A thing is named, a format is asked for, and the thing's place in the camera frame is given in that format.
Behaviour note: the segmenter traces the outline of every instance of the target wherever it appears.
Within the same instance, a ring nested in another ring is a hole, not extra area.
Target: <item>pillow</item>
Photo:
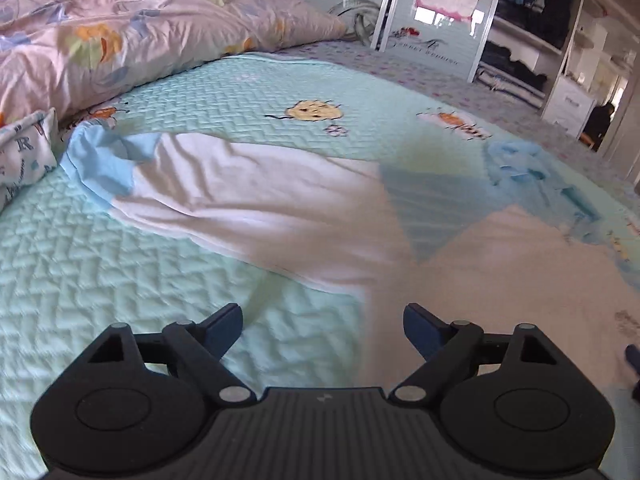
[[[344,33],[303,0],[0,0],[0,127],[50,108],[66,118],[229,54]]]
[[[39,181],[57,166],[51,136],[57,131],[56,112],[36,112],[0,128],[0,211],[23,186]]]

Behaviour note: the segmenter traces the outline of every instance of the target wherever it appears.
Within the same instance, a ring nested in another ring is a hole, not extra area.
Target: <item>sliding closet door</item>
[[[498,0],[393,0],[381,49],[472,81]]]

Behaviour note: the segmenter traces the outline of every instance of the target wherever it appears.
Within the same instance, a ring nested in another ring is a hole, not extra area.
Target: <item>small pillow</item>
[[[52,108],[0,128],[0,211],[21,187],[34,184],[56,167],[51,136],[57,127]]]

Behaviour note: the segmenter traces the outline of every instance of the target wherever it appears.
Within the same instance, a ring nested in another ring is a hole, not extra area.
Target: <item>ribbed black surface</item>
[[[49,480],[78,477],[54,471]],[[377,388],[270,390],[222,412],[189,454],[136,480],[505,480],[460,456],[430,416]],[[589,471],[567,480],[603,480]]]

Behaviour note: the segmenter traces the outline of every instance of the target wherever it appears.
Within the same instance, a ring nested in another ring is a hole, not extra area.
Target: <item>circular mount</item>
[[[463,381],[443,399],[440,419],[478,462],[536,476],[597,467],[614,426],[610,406],[586,378],[541,364]]]
[[[207,412],[192,386],[144,365],[116,365],[65,374],[36,403],[31,434],[49,467],[130,474],[158,466],[196,439]]]

